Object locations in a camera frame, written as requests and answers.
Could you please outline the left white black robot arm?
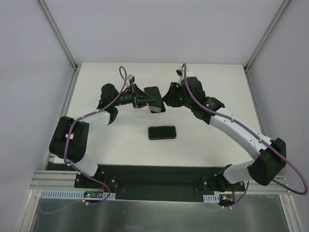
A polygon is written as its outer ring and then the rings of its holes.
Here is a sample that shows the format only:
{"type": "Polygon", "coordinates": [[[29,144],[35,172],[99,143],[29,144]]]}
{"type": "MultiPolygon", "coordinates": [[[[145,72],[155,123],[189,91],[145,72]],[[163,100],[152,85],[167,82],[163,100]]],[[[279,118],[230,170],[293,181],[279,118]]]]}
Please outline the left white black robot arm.
{"type": "Polygon", "coordinates": [[[76,119],[68,116],[60,118],[49,151],[83,174],[85,182],[91,188],[101,185],[107,189],[102,170],[86,154],[89,133],[112,124],[118,115],[117,106],[132,104],[138,109],[153,102],[155,97],[143,92],[136,84],[130,84],[120,92],[114,85],[105,84],[101,88],[100,100],[94,112],[76,119]]]}

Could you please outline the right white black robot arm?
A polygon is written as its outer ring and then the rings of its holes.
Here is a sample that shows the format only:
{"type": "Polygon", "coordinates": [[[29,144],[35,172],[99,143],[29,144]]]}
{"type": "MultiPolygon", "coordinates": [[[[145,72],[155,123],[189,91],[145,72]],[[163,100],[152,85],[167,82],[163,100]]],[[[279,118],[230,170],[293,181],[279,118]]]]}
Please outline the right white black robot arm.
{"type": "Polygon", "coordinates": [[[252,160],[238,165],[229,164],[207,180],[214,191],[224,192],[241,181],[253,180],[267,186],[285,167],[286,163],[276,155],[286,157],[286,144],[277,138],[272,140],[258,135],[250,128],[243,128],[232,118],[232,113],[215,97],[208,97],[196,77],[188,77],[180,83],[172,82],[163,102],[171,107],[186,107],[193,115],[211,125],[238,143],[252,160]]]}

